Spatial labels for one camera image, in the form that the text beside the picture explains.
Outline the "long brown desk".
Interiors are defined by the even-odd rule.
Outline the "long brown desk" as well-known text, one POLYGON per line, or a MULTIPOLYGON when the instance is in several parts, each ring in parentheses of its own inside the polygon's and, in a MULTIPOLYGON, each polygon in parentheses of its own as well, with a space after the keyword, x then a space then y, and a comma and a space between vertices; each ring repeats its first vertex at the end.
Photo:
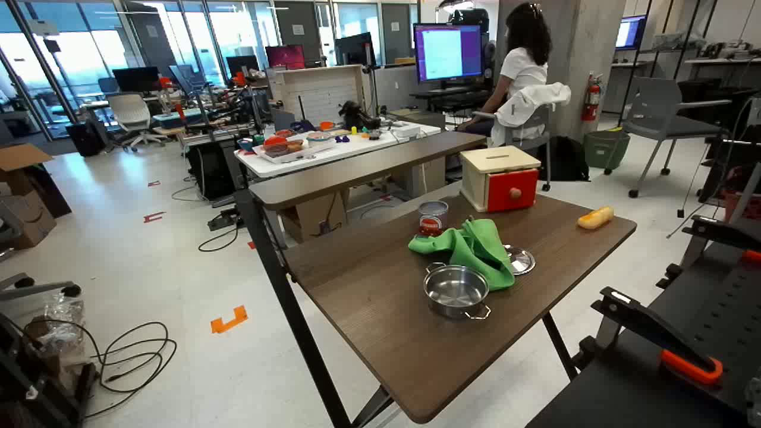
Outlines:
POLYGON ((484 135, 443 131, 410 143, 301 166, 291 173, 251 186, 267 211, 281 217, 285 233, 298 243, 345 226, 347 193, 355 186, 399 176, 408 198, 446 186, 446 158, 480 147, 484 135))

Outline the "green waste bin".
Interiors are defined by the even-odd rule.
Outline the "green waste bin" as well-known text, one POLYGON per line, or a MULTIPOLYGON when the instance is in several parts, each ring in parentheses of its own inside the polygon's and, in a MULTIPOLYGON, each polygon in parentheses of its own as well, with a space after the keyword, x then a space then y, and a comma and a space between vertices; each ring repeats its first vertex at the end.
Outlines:
POLYGON ((586 162, 604 173, 612 173, 622 164, 628 143, 630 135, 625 131, 592 131, 584 141, 586 162))

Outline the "green towel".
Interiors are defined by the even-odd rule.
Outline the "green towel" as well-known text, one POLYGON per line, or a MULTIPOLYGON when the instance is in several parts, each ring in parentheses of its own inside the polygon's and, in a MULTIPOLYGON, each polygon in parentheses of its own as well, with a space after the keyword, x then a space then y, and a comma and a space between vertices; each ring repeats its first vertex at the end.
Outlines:
POLYGON ((451 263, 472 268, 491 290, 516 284, 512 257, 493 219, 466 219, 459 227, 446 227, 441 236, 413 237, 410 249, 417 255, 448 255, 451 263))

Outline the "seated person white shirt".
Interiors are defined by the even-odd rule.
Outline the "seated person white shirt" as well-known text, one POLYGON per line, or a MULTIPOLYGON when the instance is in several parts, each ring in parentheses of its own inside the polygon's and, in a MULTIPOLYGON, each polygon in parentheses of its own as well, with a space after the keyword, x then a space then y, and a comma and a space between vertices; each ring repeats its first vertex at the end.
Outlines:
POLYGON ((553 35, 540 4, 516 4, 508 16, 508 55, 498 82, 484 105, 493 129, 486 129, 486 119, 472 119, 465 131, 487 131, 493 141, 502 141, 509 129, 523 125, 535 114, 535 105, 525 103, 525 89, 547 82, 549 53, 553 35))

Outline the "small blue monitor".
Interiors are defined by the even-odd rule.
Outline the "small blue monitor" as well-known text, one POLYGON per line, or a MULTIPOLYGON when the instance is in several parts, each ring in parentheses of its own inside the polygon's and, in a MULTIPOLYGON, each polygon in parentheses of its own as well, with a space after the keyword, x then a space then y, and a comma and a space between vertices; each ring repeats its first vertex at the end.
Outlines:
POLYGON ((634 49, 644 31, 644 16, 636 13, 636 16, 623 16, 619 34, 616 34, 616 47, 619 49, 634 49))

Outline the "white cluttered table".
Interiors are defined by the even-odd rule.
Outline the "white cluttered table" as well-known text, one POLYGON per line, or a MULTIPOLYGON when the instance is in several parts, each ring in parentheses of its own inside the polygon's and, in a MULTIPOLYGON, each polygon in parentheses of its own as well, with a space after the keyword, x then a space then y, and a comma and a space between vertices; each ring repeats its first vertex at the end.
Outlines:
POLYGON ((271 157, 264 147, 256 147, 252 152, 238 149, 237 158, 258 177, 275 177, 320 164, 339 162, 345 157, 357 157, 410 141, 428 138, 436 132, 437 125, 415 120, 398 120, 393 125, 383 125, 376 141, 372 141, 366 132, 352 132, 345 143, 339 143, 335 138, 314 143, 307 132, 301 132, 305 147, 292 154, 271 157))

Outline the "cardboard box left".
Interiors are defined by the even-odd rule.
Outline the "cardboard box left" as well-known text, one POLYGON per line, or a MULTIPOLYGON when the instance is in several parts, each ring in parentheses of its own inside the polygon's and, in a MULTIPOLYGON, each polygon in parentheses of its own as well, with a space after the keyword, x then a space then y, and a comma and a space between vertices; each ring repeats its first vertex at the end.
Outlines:
POLYGON ((51 154, 22 143, 0 149, 3 217, 17 227, 12 246, 38 245, 71 211, 46 169, 51 154))

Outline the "red fire extinguisher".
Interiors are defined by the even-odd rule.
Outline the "red fire extinguisher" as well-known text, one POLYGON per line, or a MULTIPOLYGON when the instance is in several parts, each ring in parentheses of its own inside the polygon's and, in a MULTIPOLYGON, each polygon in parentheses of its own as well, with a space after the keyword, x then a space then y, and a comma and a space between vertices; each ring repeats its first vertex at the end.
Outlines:
POLYGON ((599 103, 602 103, 602 78, 590 74, 586 103, 584 103, 584 120, 586 124, 598 119, 599 103))

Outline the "wooden box red drawer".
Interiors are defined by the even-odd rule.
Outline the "wooden box red drawer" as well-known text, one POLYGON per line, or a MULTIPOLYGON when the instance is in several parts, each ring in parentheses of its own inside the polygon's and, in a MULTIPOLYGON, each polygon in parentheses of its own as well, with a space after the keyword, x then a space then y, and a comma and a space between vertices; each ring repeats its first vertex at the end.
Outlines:
POLYGON ((540 162, 521 147, 484 147, 462 154, 462 193, 478 211, 529 208, 537 195, 540 162))

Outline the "brown folding table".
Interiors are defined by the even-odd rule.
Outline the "brown folding table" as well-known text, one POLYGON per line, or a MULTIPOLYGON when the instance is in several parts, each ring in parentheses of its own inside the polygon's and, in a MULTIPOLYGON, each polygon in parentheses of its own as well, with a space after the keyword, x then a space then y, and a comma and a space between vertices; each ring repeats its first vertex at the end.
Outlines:
POLYGON ((271 237, 259 195, 244 191, 237 201, 333 428, 366 428, 390 405, 417 422, 436 418, 529 328, 553 325, 555 305, 636 230, 630 219, 584 230, 575 226, 584 208, 555 198, 493 217, 458 198, 455 220, 491 224, 499 246, 535 257, 516 284, 491 290, 486 275, 462 262, 413 251, 415 214, 285 249, 271 237), (322 312, 378 381, 360 414, 345 412, 305 305, 322 312))

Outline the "steel pot lid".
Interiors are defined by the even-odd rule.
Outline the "steel pot lid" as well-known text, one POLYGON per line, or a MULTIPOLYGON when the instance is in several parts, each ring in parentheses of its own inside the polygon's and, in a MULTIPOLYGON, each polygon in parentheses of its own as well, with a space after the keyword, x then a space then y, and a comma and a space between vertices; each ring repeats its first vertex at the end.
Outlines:
POLYGON ((535 268, 535 257, 529 249, 521 249, 516 245, 508 245, 509 258, 512 258, 512 270, 516 275, 525 275, 535 268))

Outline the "small red-filled steel cup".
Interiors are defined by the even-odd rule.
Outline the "small red-filled steel cup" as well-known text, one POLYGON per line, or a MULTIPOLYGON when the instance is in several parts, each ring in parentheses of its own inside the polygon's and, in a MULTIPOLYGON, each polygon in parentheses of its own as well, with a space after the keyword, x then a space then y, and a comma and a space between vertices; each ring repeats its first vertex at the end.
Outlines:
POLYGON ((418 233, 441 236, 448 227, 451 205, 443 199, 418 205, 418 233))

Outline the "white office chair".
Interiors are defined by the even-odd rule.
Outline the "white office chair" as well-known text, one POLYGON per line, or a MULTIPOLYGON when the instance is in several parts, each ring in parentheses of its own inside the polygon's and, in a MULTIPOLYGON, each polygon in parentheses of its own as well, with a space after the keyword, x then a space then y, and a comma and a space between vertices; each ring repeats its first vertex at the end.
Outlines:
POLYGON ((110 98, 118 124, 128 132, 126 149, 139 149, 140 143, 159 143, 152 131, 152 114, 139 92, 118 92, 110 98))

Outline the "large computer monitor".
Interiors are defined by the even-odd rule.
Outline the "large computer monitor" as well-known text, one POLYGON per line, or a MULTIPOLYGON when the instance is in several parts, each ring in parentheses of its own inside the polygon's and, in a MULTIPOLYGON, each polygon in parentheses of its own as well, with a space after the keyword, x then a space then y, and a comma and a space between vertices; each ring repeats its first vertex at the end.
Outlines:
POLYGON ((478 26, 417 24, 417 78, 422 82, 477 78, 484 74, 484 31, 478 26))

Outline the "grey office chair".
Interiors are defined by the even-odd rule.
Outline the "grey office chair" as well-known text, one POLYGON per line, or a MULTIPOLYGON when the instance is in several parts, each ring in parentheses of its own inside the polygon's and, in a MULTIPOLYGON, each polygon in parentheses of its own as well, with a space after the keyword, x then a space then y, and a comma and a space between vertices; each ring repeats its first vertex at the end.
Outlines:
POLYGON ((638 183, 628 191, 630 198, 638 198, 641 191, 644 187, 644 177, 665 143, 668 143, 668 152, 662 166, 662 176, 668 176, 678 141, 724 135, 724 129, 718 124, 682 116, 682 109, 686 109, 682 89, 676 80, 657 78, 657 75, 634 78, 623 129, 634 135, 654 141, 654 149, 638 183))

